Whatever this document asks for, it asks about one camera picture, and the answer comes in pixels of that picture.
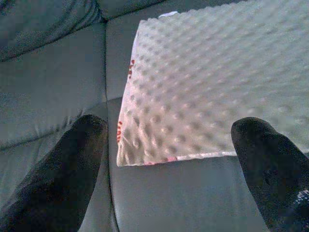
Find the gray leather sofa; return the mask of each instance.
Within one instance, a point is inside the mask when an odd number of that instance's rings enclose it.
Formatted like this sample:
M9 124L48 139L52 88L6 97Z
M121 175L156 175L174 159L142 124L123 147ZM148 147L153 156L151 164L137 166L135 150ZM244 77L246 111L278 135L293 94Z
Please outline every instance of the gray leather sofa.
M237 157L116 166L139 21L238 1L0 0L0 207L71 123L93 113L108 121L109 144L80 231L267 231Z

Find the textured pillow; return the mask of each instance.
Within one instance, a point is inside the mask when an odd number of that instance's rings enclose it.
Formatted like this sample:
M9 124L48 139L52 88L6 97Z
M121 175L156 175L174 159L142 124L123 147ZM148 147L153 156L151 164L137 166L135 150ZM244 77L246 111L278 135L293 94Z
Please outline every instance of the textured pillow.
M96 0L0 0L0 61L101 21Z
M141 21L118 122L117 165L235 155L256 116L308 151L309 5L259 0Z

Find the sofa cushion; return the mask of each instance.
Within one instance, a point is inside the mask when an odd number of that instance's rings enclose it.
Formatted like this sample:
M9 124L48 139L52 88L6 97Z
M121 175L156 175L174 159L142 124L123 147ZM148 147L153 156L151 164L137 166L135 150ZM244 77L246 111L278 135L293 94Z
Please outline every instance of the sofa cushion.
M0 63L0 149L65 127L106 101L105 25Z
M0 0L0 61L102 22L96 0Z
M121 100L108 101L111 187L120 231L267 231L237 157L117 167Z
M94 114L107 121L106 103L100 103L84 114ZM58 142L67 126L32 142L0 151L0 208L8 200L27 172ZM96 187L79 231L112 231L113 223L111 193L109 186L108 146L104 148Z
M161 14L200 9L240 0L168 0L108 21L106 28L106 82L109 100L123 96L133 40L140 20Z
M111 19L164 0L98 0L104 19Z

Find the dotted fabric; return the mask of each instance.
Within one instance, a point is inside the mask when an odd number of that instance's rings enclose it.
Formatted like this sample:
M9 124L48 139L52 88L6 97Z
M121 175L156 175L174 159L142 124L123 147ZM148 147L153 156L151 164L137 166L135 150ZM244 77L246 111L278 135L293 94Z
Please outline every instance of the dotted fabric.
M141 21L117 165L236 155L230 130L268 121L309 148L309 2L258 0Z

